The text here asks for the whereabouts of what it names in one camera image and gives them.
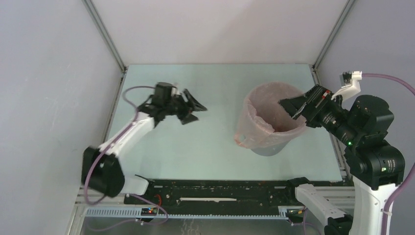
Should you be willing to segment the pink plastic trash bag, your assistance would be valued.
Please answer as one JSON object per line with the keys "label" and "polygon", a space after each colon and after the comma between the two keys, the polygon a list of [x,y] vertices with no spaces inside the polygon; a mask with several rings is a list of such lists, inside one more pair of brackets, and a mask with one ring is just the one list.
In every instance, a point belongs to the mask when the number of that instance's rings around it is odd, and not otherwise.
{"label": "pink plastic trash bag", "polygon": [[243,100],[234,141],[246,149],[266,148],[302,135],[305,118],[292,119],[279,101],[303,95],[298,88],[279,81],[263,83]]}

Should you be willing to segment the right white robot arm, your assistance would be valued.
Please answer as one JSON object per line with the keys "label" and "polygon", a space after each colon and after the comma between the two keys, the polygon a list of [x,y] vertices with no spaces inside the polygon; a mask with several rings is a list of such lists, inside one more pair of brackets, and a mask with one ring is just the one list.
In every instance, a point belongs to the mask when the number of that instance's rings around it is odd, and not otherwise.
{"label": "right white robot arm", "polygon": [[385,136],[394,116],[383,99],[358,96],[349,110],[342,96],[316,85],[279,105],[293,119],[302,116],[311,128],[324,128],[345,145],[344,157],[352,175],[354,213],[336,208],[302,177],[289,181],[285,200],[302,203],[324,226],[326,235],[387,235],[391,208],[403,188],[405,160]]}

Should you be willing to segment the grey round trash bin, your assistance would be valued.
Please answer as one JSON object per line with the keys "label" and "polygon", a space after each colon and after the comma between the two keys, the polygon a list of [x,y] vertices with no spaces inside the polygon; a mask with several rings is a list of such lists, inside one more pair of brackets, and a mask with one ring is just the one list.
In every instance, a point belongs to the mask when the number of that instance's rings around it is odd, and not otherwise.
{"label": "grey round trash bin", "polygon": [[255,109],[255,144],[252,152],[261,156],[278,154],[290,141],[304,134],[305,118],[292,119],[275,98],[251,98]]}

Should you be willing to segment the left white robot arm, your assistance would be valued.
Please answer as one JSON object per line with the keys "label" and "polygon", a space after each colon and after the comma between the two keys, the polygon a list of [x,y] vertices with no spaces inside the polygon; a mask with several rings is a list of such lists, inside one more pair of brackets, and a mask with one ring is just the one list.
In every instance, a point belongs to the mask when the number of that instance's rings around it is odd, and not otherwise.
{"label": "left white robot arm", "polygon": [[153,93],[140,105],[127,98],[128,88],[121,96],[134,108],[131,120],[114,136],[98,147],[89,146],[83,152],[81,182],[84,193],[93,189],[105,197],[119,194],[135,194],[143,204],[154,200],[155,191],[150,181],[142,176],[125,173],[127,152],[146,134],[155,129],[167,116],[176,116],[182,125],[198,121],[195,112],[205,112],[207,107],[184,89],[159,82],[151,88]]}

